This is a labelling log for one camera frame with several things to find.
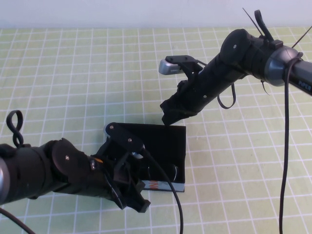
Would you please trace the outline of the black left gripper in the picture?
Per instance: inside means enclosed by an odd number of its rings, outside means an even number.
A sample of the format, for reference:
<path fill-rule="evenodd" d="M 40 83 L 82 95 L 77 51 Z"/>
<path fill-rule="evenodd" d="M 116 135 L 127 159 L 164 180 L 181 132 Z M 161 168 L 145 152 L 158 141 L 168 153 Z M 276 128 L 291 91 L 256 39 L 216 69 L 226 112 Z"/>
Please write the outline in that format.
<path fill-rule="evenodd" d="M 137 159 L 129 153 L 122 153 L 116 159 L 91 156 L 91 168 L 99 172 L 104 180 L 106 194 L 104 198 L 113 201 L 121 209 L 132 208 L 138 213 L 145 213 L 150 206 L 141 192 L 145 184 L 137 182 Z"/>

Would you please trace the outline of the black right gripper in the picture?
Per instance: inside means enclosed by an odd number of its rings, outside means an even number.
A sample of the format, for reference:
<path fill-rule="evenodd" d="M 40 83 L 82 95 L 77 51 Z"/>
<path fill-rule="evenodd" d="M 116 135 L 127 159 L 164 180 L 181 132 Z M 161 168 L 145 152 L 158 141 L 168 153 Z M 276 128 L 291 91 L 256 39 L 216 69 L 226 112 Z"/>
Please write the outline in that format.
<path fill-rule="evenodd" d="M 178 84 L 177 92 L 160 104 L 162 122 L 172 125 L 182 119 L 193 117 L 213 100 L 213 75 L 191 73 L 187 80 Z"/>

